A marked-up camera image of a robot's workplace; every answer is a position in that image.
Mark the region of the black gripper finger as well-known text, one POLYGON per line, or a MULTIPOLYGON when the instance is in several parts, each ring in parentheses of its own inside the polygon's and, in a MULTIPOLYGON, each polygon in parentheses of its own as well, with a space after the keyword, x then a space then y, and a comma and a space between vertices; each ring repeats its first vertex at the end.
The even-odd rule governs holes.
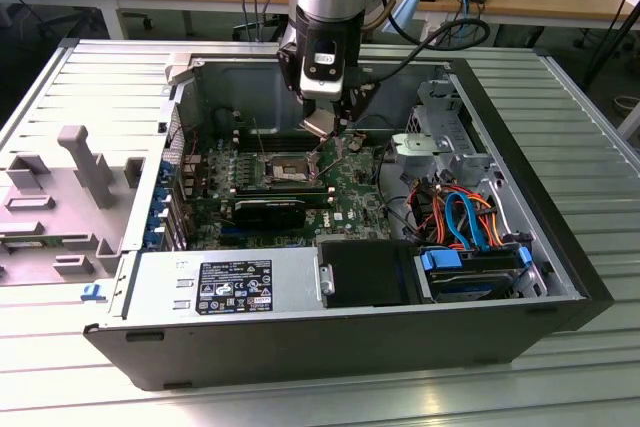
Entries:
POLYGON ((302 117, 310 117, 316 110, 316 83, 306 70, 306 43, 292 41, 279 46, 277 59, 286 88, 295 94, 302 106, 302 117))
POLYGON ((346 80, 340 83, 338 98, 332 101, 334 113, 332 135, 338 137, 348 124, 354 124, 368 108, 374 97, 374 84, 350 85, 346 80))

